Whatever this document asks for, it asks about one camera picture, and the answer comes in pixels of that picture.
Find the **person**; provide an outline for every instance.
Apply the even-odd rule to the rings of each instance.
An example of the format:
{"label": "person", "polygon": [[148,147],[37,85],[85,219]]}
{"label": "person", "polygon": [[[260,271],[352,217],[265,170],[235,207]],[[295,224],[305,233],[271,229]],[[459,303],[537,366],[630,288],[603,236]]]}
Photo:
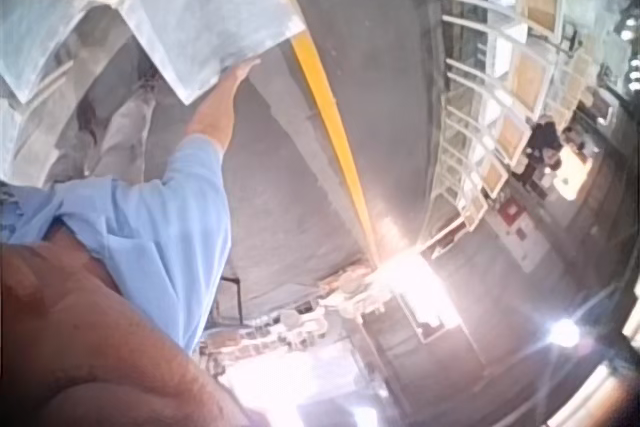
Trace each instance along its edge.
{"label": "person", "polygon": [[525,153],[513,169],[514,178],[526,187],[542,165],[557,172],[562,166],[562,147],[555,122],[550,117],[542,116],[531,129]]}
{"label": "person", "polygon": [[2,425],[254,425],[189,354],[229,254],[221,166],[256,63],[220,79],[162,180],[0,186]]}

